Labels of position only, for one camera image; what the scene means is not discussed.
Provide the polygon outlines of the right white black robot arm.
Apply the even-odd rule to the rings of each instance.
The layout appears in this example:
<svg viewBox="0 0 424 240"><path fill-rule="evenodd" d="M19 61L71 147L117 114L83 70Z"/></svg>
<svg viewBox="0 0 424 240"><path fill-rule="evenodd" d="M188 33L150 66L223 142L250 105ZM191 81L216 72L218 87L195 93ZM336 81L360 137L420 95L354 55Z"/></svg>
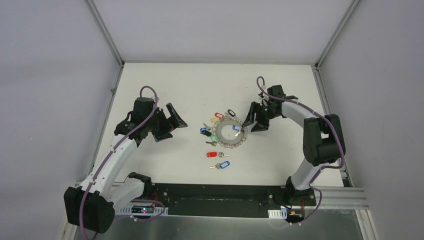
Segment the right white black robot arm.
<svg viewBox="0 0 424 240"><path fill-rule="evenodd" d="M344 165L346 145L341 121L336 114L322 115L299 102L295 96L285 95L281 85L273 85L259 94L261 102L252 102L242 127L251 126L252 132L267 131L270 120L282 117L294 121L303 129L304 159L285 186L274 193L273 201L281 206L301 205L314 194L313 182L325 169Z"/></svg>

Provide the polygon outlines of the metal disc keyring holder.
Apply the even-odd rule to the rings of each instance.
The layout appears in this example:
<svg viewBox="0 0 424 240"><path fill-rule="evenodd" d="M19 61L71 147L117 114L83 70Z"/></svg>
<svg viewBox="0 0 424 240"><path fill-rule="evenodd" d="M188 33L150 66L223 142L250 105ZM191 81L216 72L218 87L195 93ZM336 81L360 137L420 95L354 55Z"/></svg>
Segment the metal disc keyring holder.
<svg viewBox="0 0 424 240"><path fill-rule="evenodd" d="M235 137L236 131L233 130L233 125L242 126L242 120L237 117L236 113L231 109L224 113L215 112L210 119L209 125L203 123L203 127L199 129L199 133L210 138L210 135L215 135L218 139L216 146L223 148L234 149L242 145L248 137L247 127L242 127L244 132Z"/></svg>

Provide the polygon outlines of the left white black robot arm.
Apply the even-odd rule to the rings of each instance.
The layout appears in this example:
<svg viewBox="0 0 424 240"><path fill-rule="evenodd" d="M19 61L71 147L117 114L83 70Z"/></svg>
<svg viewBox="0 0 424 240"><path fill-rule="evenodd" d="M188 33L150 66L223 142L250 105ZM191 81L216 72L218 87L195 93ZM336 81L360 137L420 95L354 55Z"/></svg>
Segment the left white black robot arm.
<svg viewBox="0 0 424 240"><path fill-rule="evenodd" d="M78 187L68 187L64 204L68 223L99 234L105 233L113 223L116 213L134 199L147 202L152 198L152 179L131 172L124 183L113 184L129 157L149 134L156 142L172 138L172 131L186 128L187 123L169 102L167 117L155 100L138 97L132 111L128 112L113 132L113 138L99 164Z"/></svg>

